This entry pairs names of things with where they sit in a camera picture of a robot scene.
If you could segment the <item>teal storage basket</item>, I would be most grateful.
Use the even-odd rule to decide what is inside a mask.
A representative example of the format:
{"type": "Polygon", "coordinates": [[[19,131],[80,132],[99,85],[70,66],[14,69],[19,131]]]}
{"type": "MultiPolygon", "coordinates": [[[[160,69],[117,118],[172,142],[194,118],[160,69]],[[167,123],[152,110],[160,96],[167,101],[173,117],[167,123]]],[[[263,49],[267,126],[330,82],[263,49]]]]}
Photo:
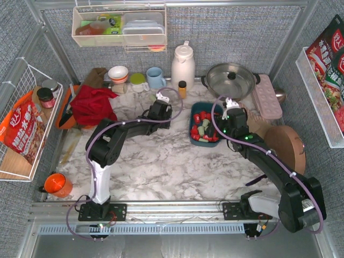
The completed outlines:
{"type": "Polygon", "coordinates": [[[201,111],[210,113],[212,110],[212,106],[213,106],[213,103],[210,103],[210,102],[196,102],[191,107],[190,119],[189,119],[189,139],[190,139],[190,142],[195,146],[213,148],[213,147],[216,147],[221,142],[221,139],[215,142],[202,142],[202,141],[196,141],[191,137],[192,127],[195,125],[194,115],[199,114],[201,111]]]}

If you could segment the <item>red cloth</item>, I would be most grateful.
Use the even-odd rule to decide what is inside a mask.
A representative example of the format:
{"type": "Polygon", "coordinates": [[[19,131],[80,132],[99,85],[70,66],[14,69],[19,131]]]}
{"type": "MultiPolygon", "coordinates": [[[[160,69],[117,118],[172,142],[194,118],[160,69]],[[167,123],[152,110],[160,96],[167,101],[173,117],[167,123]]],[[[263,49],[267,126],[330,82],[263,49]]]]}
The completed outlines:
{"type": "Polygon", "coordinates": [[[116,97],[118,95],[108,88],[96,89],[82,85],[70,103],[76,122],[84,126],[95,126],[105,118],[117,121],[117,116],[110,104],[110,99],[116,97]]]}

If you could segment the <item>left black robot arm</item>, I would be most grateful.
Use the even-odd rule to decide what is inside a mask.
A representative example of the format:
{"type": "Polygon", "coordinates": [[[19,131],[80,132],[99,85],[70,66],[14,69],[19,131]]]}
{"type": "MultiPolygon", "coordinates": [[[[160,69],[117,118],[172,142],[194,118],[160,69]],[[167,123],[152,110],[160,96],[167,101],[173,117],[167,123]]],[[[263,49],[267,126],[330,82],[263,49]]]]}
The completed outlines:
{"type": "Polygon", "coordinates": [[[172,115],[170,104],[156,100],[136,120],[114,122],[103,119],[86,145],[87,162],[91,165],[91,190],[85,204],[91,214],[104,218],[110,212],[110,170],[119,158],[126,139],[151,135],[168,129],[172,115]]]}

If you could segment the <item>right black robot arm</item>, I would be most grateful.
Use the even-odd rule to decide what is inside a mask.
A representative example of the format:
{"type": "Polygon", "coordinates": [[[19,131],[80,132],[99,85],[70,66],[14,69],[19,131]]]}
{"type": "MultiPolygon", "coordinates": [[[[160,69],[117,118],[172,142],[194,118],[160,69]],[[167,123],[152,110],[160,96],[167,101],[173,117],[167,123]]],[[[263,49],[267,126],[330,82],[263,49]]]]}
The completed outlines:
{"type": "Polygon", "coordinates": [[[306,178],[291,170],[247,125],[242,108],[224,111],[224,116],[212,116],[215,130],[230,141],[236,152],[258,166],[274,183],[281,194],[276,217],[292,233],[318,224],[320,233],[326,219],[326,208],[320,182],[315,177],[306,178]]]}

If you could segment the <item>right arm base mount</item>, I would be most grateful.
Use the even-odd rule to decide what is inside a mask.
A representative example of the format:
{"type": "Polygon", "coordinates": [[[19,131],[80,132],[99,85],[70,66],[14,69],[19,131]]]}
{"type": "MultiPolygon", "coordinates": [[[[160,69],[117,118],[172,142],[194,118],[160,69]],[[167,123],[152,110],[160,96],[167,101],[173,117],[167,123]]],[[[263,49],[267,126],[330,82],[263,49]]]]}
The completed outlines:
{"type": "Polygon", "coordinates": [[[272,216],[252,211],[249,207],[242,207],[239,202],[221,203],[224,220],[269,220],[272,216]]]}

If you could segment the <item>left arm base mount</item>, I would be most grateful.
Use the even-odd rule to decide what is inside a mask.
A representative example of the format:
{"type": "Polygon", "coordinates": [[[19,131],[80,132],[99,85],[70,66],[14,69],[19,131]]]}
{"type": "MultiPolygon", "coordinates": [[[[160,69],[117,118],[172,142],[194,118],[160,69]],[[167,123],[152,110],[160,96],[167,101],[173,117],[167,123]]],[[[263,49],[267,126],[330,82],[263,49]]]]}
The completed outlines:
{"type": "Polygon", "coordinates": [[[105,205],[82,204],[78,221],[125,221],[127,204],[110,203],[105,205]]]}

